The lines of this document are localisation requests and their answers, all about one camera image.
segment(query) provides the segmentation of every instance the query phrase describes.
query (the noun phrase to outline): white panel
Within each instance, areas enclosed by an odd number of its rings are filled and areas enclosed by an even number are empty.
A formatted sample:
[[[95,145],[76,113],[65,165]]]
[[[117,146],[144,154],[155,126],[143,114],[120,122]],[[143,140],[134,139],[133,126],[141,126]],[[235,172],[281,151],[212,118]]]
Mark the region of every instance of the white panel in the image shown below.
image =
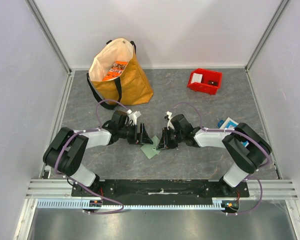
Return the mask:
[[[250,73],[279,170],[300,199],[300,0],[290,1]]]
[[[66,72],[23,0],[0,0],[0,240],[39,175]]]
[[[134,40],[143,67],[243,66],[280,0],[36,0],[72,68],[110,39]]]

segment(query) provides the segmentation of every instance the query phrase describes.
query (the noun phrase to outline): red plastic box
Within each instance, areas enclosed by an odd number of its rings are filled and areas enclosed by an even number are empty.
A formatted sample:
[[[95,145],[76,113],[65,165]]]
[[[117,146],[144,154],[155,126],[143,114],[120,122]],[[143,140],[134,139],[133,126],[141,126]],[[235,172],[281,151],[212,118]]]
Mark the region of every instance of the red plastic box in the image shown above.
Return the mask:
[[[193,74],[202,74],[201,83],[191,83]],[[195,92],[203,92],[210,95],[215,95],[221,86],[221,82],[222,72],[198,68],[191,73],[187,87]]]

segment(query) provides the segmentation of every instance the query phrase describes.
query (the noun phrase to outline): orange package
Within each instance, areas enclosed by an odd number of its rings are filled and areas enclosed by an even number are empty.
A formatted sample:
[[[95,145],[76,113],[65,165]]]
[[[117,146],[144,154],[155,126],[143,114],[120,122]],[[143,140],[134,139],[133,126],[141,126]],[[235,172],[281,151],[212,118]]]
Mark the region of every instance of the orange package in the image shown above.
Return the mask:
[[[108,73],[102,79],[103,81],[108,81],[119,77],[125,70],[128,63],[126,61],[115,61],[113,66],[110,68]]]

